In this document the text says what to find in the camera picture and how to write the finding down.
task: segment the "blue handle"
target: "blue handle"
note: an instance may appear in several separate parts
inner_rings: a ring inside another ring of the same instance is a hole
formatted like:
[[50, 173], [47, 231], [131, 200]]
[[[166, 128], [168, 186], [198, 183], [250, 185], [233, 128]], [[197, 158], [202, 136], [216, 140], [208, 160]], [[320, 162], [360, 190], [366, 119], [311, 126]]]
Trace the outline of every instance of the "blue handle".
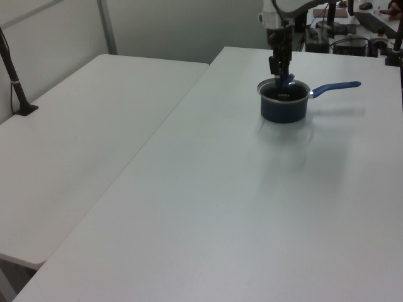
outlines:
[[316, 98], [328, 90], [354, 88], [354, 87], [358, 87], [360, 85], [361, 85], [361, 82], [344, 82], [344, 83], [323, 85], [321, 87], [318, 87], [318, 88], [312, 90], [312, 95], [313, 95], [313, 98]]

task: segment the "white table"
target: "white table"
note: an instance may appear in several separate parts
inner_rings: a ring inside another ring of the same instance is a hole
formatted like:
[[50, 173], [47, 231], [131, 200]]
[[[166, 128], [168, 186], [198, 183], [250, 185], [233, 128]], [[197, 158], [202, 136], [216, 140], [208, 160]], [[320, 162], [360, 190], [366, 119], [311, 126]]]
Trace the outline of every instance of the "white table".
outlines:
[[225, 48], [15, 301], [401, 302], [399, 69], [296, 53], [312, 88], [362, 86], [279, 125], [270, 53]]
[[38, 269], [207, 64], [101, 55], [0, 126], [0, 259]]

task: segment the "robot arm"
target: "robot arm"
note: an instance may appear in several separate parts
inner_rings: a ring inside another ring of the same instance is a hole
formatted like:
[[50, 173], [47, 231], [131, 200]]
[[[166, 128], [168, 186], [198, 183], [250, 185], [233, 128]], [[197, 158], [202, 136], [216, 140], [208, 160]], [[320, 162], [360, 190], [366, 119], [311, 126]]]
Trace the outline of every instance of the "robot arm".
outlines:
[[263, 0], [262, 23], [266, 27], [268, 43], [273, 49], [269, 58], [271, 74], [278, 87], [292, 81], [288, 68], [292, 59], [293, 18], [320, 4], [338, 0]]

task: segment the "blue saucepan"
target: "blue saucepan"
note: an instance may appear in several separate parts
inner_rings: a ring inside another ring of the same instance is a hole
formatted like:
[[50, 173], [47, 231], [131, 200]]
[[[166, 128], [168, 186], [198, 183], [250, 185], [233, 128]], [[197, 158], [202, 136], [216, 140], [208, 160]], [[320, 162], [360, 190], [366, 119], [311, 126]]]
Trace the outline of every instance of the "blue saucepan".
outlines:
[[306, 112], [308, 99], [316, 98], [328, 90], [354, 88], [361, 82], [327, 84], [310, 90], [303, 82], [293, 80], [283, 87], [277, 87], [275, 79], [268, 79], [258, 85], [261, 96], [261, 115], [275, 123], [293, 123], [301, 120]]

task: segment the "black cable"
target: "black cable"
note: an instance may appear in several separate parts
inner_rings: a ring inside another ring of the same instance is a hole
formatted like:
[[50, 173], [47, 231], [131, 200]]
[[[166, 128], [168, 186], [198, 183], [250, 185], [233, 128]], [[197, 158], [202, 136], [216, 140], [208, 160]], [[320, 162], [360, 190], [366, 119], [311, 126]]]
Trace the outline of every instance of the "black cable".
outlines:
[[[321, 14], [323, 14], [323, 16], [325, 15], [325, 12], [326, 12], [326, 9], [329, 7], [329, 3], [327, 4], [327, 6], [325, 6], [325, 8], [322, 10], [322, 12], [319, 14], [319, 16], [321, 15]], [[312, 24], [314, 24], [314, 21], [317, 19], [317, 17], [315, 17], [313, 20], [312, 20], [312, 22], [310, 23], [310, 25], [309, 25], [309, 27], [311, 27], [312, 26]]]
[[338, 41], [336, 41], [336, 42], [334, 42], [332, 44], [329, 44], [329, 46], [331, 47], [331, 46], [334, 46], [334, 45], [339, 44], [339, 43], [343, 43], [343, 42], [347, 42], [347, 41], [353, 41], [353, 40], [366, 40], [367, 42], [369, 41], [369, 39], [367, 39], [367, 38], [346, 38], [346, 39], [338, 40]]
[[0, 28], [0, 33], [1, 33], [1, 38], [3, 39], [4, 43], [5, 43], [6, 46], [7, 46], [7, 52], [8, 52], [8, 54], [10, 54], [10, 48], [8, 47], [7, 39], [6, 39], [6, 37], [4, 36], [4, 33], [3, 33], [3, 31], [1, 30], [1, 28]]
[[327, 6], [325, 7], [325, 10], [322, 11], [323, 14], [323, 18], [322, 18], [322, 30], [321, 30], [321, 35], [323, 36], [323, 29], [324, 29], [324, 24], [325, 24], [325, 14], [326, 14], [326, 9], [329, 7], [329, 3], [327, 4]]
[[277, 6], [276, 0], [271, 0], [271, 3], [273, 4], [273, 6], [274, 6], [275, 9], [276, 9], [276, 12], [277, 12], [278, 15], [280, 16], [281, 23], [284, 23], [283, 16], [280, 14], [280, 9], [279, 9], [278, 6]]
[[13, 108], [13, 84], [12, 83], [10, 83], [10, 106], [11, 106], [12, 114], [15, 115], [14, 108]]

